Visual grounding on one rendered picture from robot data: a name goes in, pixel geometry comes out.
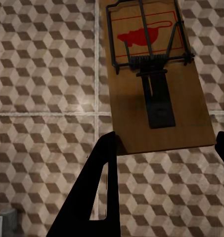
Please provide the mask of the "mousetrap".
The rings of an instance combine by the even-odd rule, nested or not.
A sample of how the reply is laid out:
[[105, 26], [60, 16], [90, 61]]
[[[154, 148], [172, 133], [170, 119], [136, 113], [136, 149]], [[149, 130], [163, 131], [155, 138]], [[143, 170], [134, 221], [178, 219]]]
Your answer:
[[100, 0], [116, 155], [217, 144], [178, 0]]

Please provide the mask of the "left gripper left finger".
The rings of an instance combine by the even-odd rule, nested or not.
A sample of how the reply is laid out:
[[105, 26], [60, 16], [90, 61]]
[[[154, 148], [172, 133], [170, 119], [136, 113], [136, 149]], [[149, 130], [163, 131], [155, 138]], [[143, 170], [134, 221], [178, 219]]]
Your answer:
[[[90, 220], [102, 169], [107, 162], [107, 218]], [[121, 237], [114, 131], [98, 139], [46, 237]]]

